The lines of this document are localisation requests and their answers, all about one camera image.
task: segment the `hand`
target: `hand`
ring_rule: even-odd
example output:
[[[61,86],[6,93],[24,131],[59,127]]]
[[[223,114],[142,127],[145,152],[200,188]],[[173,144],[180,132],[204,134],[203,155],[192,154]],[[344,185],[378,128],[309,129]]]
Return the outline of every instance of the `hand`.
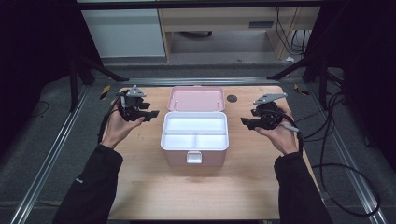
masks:
[[[128,136],[129,132],[142,124],[145,117],[135,121],[125,121],[118,111],[113,111],[108,118],[106,135],[101,142],[105,147],[115,148],[116,145]]]
[[[291,117],[291,110],[287,109],[283,105],[279,105],[278,108],[282,110],[287,116]],[[286,129],[283,125],[290,125],[290,123],[283,119],[282,122],[273,130],[265,130],[264,128],[256,127],[254,130],[266,137],[268,137],[274,147],[278,149],[283,155],[290,154],[292,152],[298,152],[294,132]]]

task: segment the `black jacket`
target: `black jacket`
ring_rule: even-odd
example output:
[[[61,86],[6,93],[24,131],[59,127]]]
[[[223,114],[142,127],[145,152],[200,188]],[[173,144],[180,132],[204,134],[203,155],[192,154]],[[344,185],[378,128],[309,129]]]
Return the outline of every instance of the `black jacket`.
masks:
[[[98,145],[64,197],[52,223],[107,223],[121,164],[122,156],[118,152]],[[282,224],[332,223],[299,153],[276,159],[275,171],[280,186]]]

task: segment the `open box lid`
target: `open box lid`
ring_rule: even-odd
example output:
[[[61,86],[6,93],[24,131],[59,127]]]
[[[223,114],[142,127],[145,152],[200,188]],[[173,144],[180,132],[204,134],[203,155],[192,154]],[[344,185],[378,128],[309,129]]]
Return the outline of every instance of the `open box lid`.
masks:
[[[224,90],[217,86],[175,86],[168,109],[170,111],[223,111]]]

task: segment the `storage box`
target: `storage box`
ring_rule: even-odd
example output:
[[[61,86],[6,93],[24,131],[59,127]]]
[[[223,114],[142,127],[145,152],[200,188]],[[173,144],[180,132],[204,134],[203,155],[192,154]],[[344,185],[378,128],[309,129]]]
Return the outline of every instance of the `storage box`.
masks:
[[[224,107],[221,87],[172,89],[161,139],[170,165],[223,165],[229,145]]]

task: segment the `person's left hand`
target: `person's left hand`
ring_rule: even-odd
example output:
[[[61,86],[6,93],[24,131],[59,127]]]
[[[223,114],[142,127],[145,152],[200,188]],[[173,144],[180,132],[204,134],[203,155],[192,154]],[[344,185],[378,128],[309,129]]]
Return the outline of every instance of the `person's left hand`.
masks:
[[[125,121],[119,111],[113,111],[108,118],[106,135],[101,144],[114,149],[119,142],[128,136],[132,129],[140,126],[144,120],[145,117],[138,118],[135,121]]]

